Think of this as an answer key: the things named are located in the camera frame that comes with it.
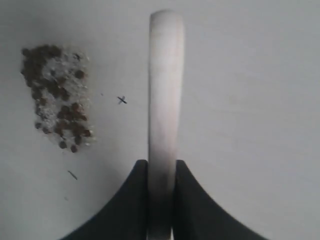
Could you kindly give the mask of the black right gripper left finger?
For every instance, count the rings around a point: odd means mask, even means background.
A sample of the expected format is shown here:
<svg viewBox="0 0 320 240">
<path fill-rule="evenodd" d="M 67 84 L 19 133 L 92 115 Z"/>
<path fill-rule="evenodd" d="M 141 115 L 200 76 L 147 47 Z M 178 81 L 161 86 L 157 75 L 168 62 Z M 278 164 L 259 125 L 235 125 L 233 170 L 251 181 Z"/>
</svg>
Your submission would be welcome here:
<svg viewBox="0 0 320 240">
<path fill-rule="evenodd" d="M 64 240 L 145 240 L 148 162 L 138 160 L 112 199 Z"/>
</svg>

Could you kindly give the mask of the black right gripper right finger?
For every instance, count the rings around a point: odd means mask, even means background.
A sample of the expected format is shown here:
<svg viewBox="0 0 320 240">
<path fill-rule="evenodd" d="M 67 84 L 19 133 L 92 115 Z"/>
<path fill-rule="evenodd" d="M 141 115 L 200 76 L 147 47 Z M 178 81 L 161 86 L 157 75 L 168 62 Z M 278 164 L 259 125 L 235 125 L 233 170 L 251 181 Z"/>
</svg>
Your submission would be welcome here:
<svg viewBox="0 0 320 240">
<path fill-rule="evenodd" d="M 183 160 L 176 161 L 172 228 L 175 240 L 265 239 L 219 206 Z"/>
</svg>

